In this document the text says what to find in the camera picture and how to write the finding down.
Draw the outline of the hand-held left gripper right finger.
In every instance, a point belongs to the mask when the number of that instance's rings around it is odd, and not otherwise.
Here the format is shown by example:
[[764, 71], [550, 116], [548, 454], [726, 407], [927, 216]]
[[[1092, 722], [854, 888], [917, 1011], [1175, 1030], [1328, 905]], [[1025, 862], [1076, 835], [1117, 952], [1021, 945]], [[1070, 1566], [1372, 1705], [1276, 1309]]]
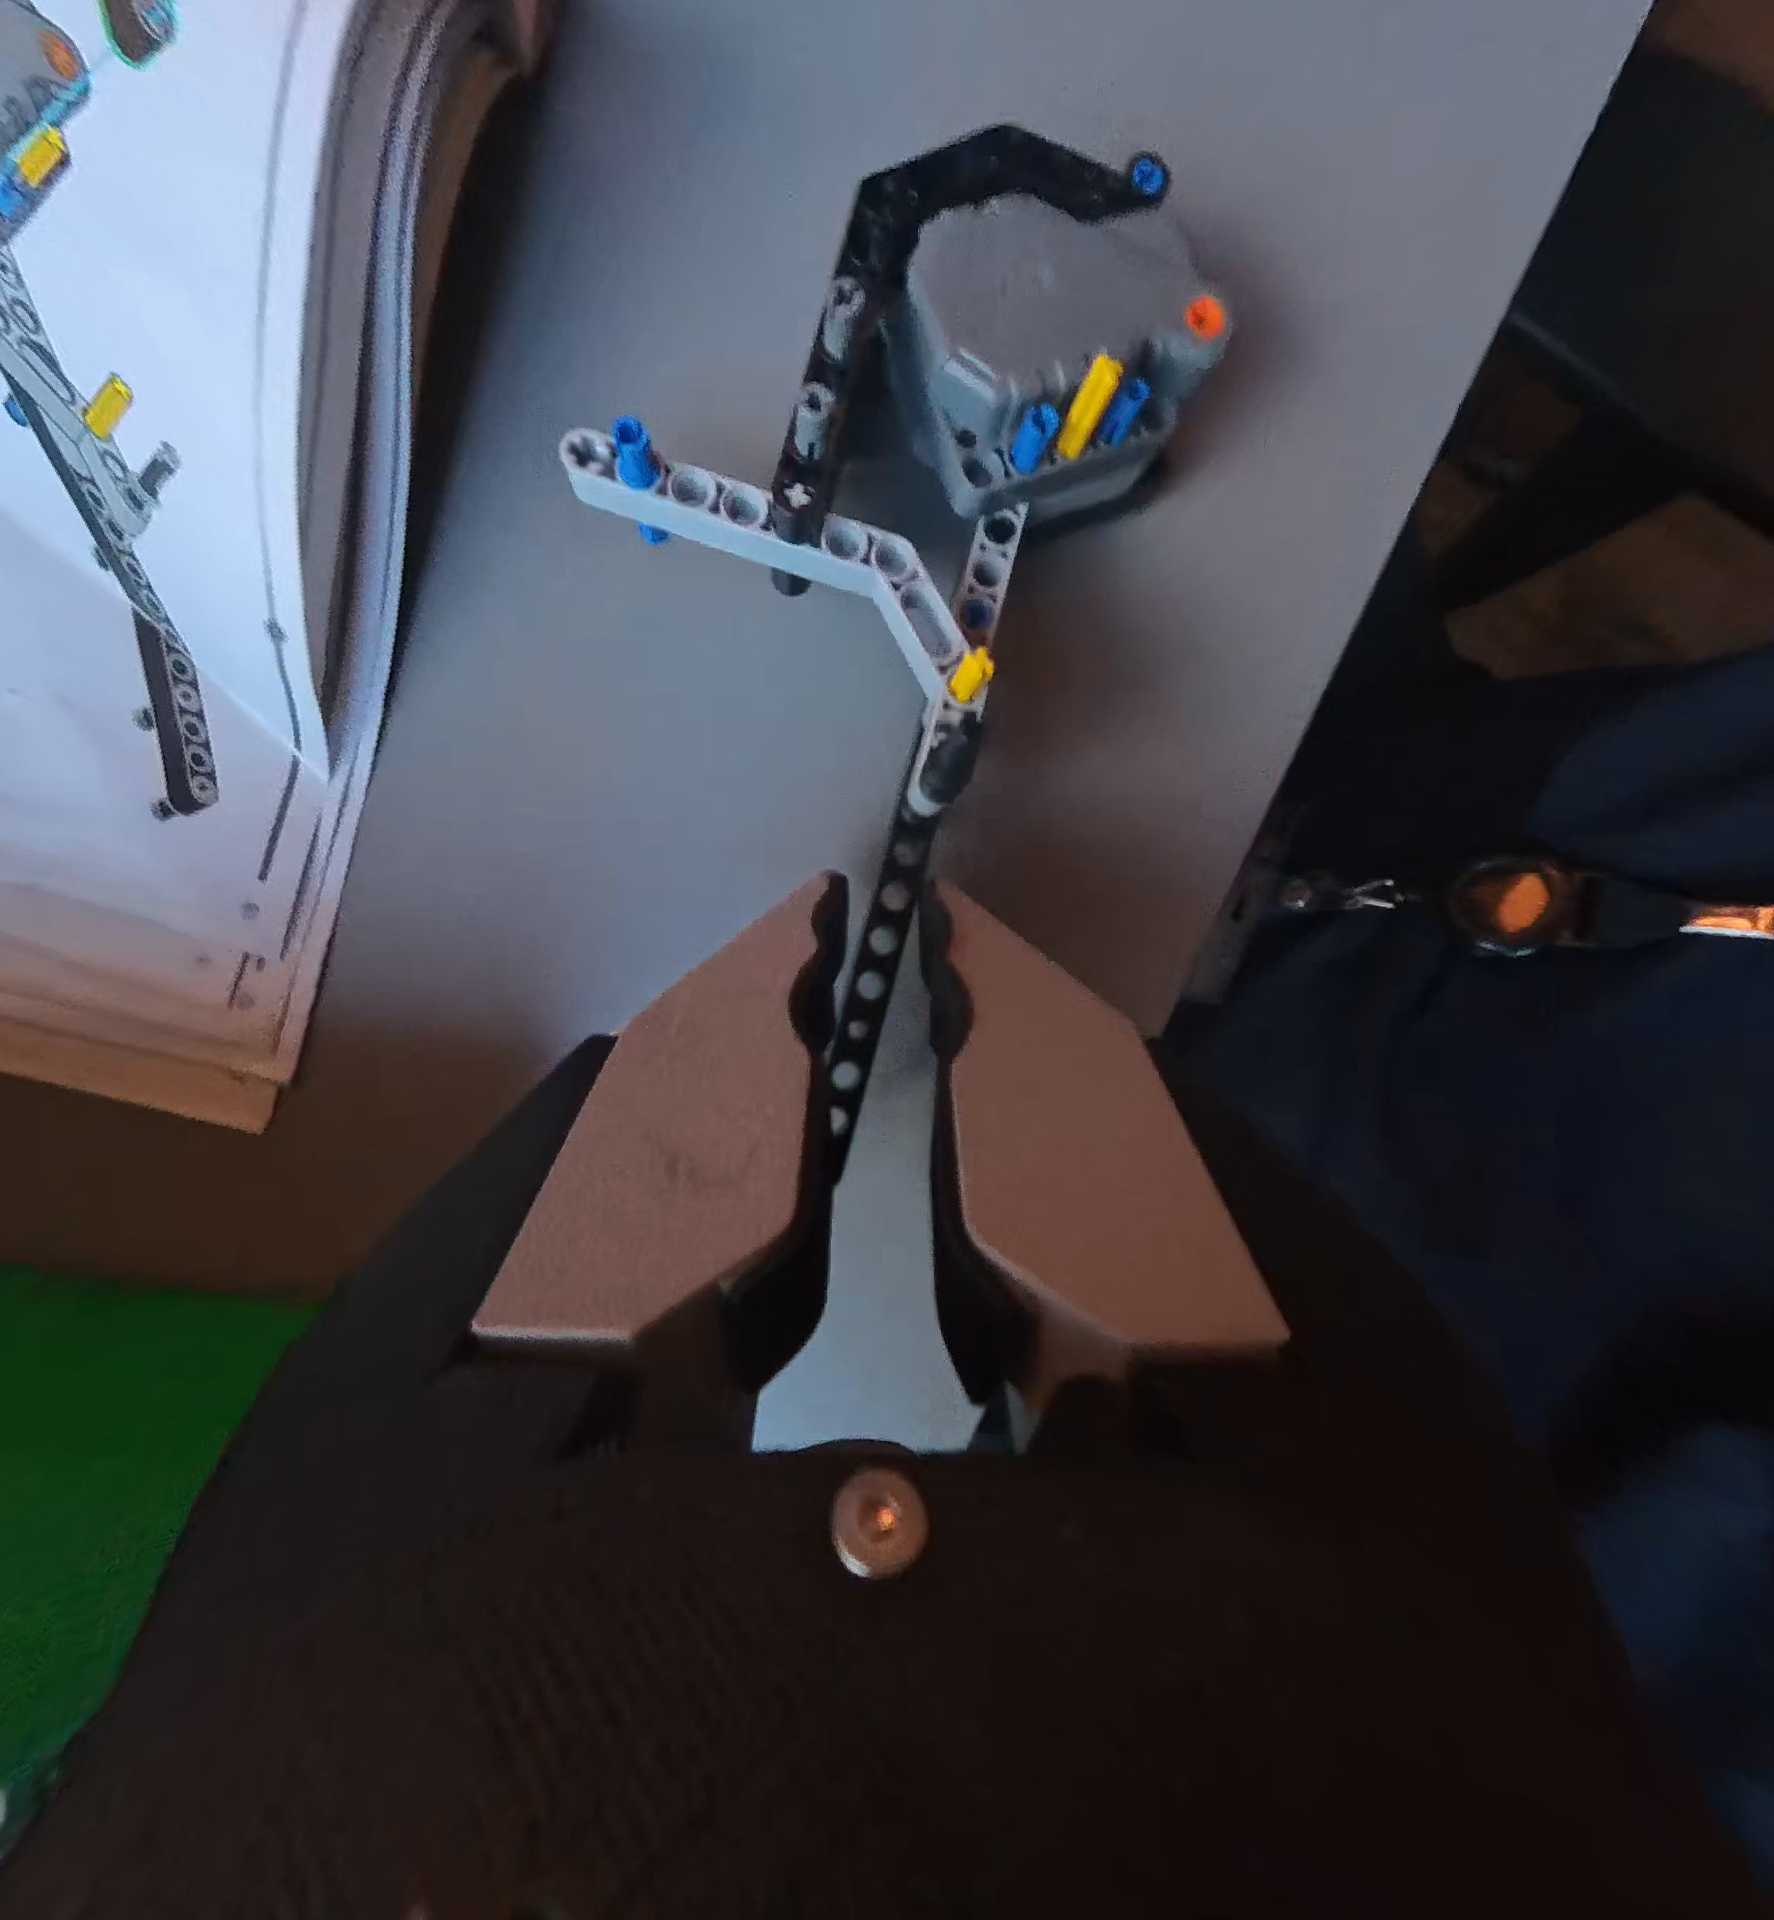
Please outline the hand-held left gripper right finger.
[[935, 1309], [971, 1405], [1289, 1332], [1140, 1028], [951, 882], [922, 902]]

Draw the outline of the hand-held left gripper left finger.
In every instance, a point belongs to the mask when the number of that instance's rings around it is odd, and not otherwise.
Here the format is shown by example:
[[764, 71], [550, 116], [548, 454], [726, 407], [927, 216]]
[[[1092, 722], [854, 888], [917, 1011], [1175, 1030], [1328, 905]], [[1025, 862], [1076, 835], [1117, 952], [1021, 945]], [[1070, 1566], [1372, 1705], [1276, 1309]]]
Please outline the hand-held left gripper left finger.
[[612, 1041], [473, 1339], [763, 1391], [826, 1307], [835, 1001], [848, 882], [822, 874]]

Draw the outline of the lego beam and motor assembly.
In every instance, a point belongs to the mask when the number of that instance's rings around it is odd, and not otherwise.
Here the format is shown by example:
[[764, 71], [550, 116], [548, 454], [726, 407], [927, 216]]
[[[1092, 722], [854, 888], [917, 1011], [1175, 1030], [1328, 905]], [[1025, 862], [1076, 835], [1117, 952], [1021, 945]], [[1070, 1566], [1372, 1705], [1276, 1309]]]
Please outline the lego beam and motor assembly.
[[[1157, 152], [1109, 164], [996, 125], [856, 187], [799, 397], [766, 485], [675, 461], [634, 416], [579, 426], [581, 505], [649, 542], [826, 585], [881, 617], [922, 693], [920, 733], [826, 1041], [826, 1177], [848, 1164], [941, 826], [970, 787], [1022, 539], [1140, 507], [1226, 359], [1226, 298], [1166, 210]], [[920, 461], [965, 527], [942, 590], [915, 539], [842, 516], [852, 424]]]

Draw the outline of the lego instruction booklet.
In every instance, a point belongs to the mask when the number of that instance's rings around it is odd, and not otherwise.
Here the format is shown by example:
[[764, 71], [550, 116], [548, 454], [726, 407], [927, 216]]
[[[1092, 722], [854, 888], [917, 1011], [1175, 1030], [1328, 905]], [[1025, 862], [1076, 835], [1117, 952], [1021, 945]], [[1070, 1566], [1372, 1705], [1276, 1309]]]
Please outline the lego instruction booklet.
[[0, 1073], [259, 1135], [392, 644], [479, 5], [0, 5]]

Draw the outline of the person's dark blue clothing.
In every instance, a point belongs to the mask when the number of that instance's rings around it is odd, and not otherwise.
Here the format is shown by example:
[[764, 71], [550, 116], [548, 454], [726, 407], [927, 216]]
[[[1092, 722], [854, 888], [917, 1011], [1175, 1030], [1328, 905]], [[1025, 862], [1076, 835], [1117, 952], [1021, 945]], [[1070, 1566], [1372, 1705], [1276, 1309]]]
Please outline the person's dark blue clothing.
[[1544, 1455], [1642, 1694], [1774, 1897], [1774, 644], [1338, 677], [1206, 1070]]

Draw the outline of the green plastic bin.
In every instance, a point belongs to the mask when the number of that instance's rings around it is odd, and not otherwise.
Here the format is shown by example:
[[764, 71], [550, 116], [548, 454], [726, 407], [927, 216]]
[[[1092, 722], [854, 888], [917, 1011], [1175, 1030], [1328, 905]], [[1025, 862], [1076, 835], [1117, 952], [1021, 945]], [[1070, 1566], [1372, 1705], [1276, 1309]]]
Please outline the green plastic bin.
[[105, 1701], [198, 1494], [316, 1314], [0, 1266], [0, 1792]]

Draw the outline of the dark furniture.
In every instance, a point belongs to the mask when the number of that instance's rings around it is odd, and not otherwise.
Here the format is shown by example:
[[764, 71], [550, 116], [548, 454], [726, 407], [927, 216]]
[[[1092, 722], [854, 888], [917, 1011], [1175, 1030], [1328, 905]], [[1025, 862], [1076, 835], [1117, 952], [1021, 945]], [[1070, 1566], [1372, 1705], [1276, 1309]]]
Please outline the dark furniture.
[[1421, 529], [1499, 679], [1774, 644], [1774, 5], [1655, 5]]

